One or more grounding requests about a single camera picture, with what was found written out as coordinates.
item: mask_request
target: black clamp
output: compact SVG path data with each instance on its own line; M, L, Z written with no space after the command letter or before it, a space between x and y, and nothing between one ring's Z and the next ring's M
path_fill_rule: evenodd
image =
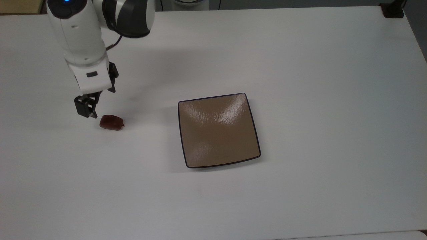
M119 72L117 71L116 65L112 62L109 64L108 73L110 75L110 81L112 87L108 89L108 91L115 93L116 88L114 87L114 84L116 83L116 78L119 76ZM74 104L76 105L77 113L79 115L82 115L84 117L93 117L97 118L97 112L95 112L95 108L99 101L99 96L101 95L102 91L91 93L91 94L84 94L83 96L77 96L74 99Z
M403 18L405 15L402 8L403 2L404 0L395 0L392 3L380 3L384 17Z

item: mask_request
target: square plate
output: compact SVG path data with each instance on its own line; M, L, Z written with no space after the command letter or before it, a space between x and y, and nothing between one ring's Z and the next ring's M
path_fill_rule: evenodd
M246 94L180 101L179 130L185 164L213 167L261 156Z

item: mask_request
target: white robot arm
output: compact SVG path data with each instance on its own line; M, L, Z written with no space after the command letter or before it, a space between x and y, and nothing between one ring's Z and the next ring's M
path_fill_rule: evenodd
M101 26L128 38L150 33L154 0L48 0L47 14L65 61L83 95L75 98L78 114L96 118L105 89L115 92L118 72L108 61Z

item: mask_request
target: white table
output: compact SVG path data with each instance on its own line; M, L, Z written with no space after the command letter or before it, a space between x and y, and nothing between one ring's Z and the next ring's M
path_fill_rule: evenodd
M104 31L106 45L117 39ZM427 64L379 7L160 12L77 115L47 16L0 17L0 239L267 240L427 229ZM180 100L244 92L261 157L186 168Z

